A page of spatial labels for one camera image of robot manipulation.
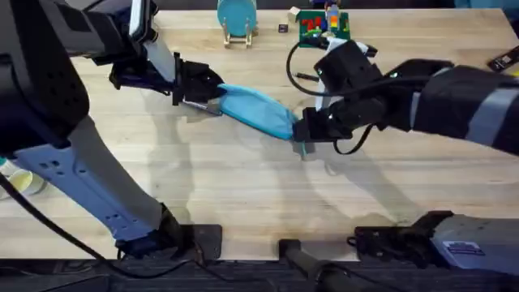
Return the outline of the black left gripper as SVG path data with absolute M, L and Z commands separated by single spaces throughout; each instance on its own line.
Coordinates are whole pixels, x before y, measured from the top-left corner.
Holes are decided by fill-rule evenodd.
M 150 61 L 119 62 L 112 66 L 109 81 L 116 89 L 149 89 L 171 96 L 173 105 L 182 102 L 215 116 L 223 114 L 219 104 L 207 103 L 226 93 L 221 87 L 225 81 L 208 64 L 175 59 L 173 69 L 174 80 L 168 81 Z

